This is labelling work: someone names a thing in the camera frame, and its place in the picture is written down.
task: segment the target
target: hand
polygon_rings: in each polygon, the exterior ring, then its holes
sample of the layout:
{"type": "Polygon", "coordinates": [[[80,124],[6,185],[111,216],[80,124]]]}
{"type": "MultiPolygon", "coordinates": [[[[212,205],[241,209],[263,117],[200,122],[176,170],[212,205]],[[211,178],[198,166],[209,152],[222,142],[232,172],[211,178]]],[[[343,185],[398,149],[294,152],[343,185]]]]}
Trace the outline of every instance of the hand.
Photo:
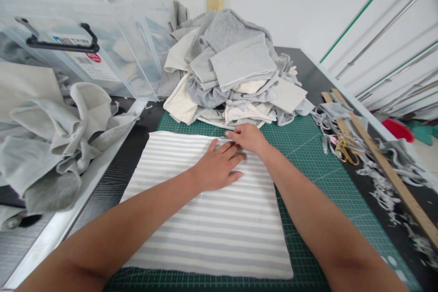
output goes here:
{"type": "Polygon", "coordinates": [[[246,158],[244,153],[234,156],[241,147],[235,142],[229,141],[215,151],[217,143],[218,139],[213,140],[207,153],[189,169],[201,192],[221,189],[243,176],[240,171],[231,171],[246,158]]]}
{"type": "Polygon", "coordinates": [[[251,123],[238,125],[234,132],[226,131],[225,135],[246,150],[249,150],[259,156],[261,152],[263,152],[264,149],[270,145],[259,128],[251,123]]]}

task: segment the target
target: white tile floor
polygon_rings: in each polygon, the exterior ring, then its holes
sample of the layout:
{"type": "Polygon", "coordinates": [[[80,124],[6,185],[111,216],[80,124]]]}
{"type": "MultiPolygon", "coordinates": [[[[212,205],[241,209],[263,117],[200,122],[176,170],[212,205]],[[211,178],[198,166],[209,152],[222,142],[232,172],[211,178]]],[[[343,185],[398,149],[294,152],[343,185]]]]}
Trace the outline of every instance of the white tile floor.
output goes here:
{"type": "Polygon", "coordinates": [[[432,137],[433,146],[429,146],[416,139],[413,143],[423,165],[438,177],[438,139],[432,137]]]}

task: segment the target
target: label sticker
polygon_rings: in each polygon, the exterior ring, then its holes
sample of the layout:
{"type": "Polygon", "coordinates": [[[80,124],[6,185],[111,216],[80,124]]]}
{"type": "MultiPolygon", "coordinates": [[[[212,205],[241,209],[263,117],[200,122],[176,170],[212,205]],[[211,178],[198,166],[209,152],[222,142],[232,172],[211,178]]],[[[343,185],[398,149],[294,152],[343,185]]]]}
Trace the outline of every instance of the label sticker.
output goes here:
{"type": "MultiPolygon", "coordinates": [[[[90,40],[83,36],[62,35],[53,36],[59,43],[69,45],[89,46],[90,40]]],[[[102,58],[102,55],[88,52],[67,52],[67,54],[94,80],[120,82],[113,69],[102,58]]]]}

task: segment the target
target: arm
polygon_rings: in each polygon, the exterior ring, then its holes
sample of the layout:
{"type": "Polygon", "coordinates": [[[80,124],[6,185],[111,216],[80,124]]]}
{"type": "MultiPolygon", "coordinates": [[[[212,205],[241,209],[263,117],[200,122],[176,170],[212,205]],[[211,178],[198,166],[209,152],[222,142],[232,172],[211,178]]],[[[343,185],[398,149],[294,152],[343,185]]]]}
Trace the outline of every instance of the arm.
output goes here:
{"type": "Polygon", "coordinates": [[[233,142],[207,153],[189,170],[120,203],[53,251],[17,291],[101,291],[145,241],[195,196],[235,182],[244,158],[233,142]]]}
{"type": "Polygon", "coordinates": [[[333,291],[408,291],[351,221],[255,125],[225,134],[264,162],[333,291]]]}

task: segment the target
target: white and gray striped fabric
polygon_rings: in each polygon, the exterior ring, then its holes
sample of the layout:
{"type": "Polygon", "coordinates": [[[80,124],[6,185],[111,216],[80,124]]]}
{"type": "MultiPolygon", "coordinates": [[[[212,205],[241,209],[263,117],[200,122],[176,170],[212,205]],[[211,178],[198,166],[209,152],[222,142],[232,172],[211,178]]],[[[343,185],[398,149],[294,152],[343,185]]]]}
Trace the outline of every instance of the white and gray striped fabric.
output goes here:
{"type": "MultiPolygon", "coordinates": [[[[167,131],[151,133],[121,202],[189,169],[213,139],[167,131]]],[[[220,138],[218,145],[227,141],[220,138]]],[[[242,178],[194,198],[124,267],[293,278],[274,184],[263,162],[254,153],[247,154],[236,168],[244,173],[242,178]]]]}

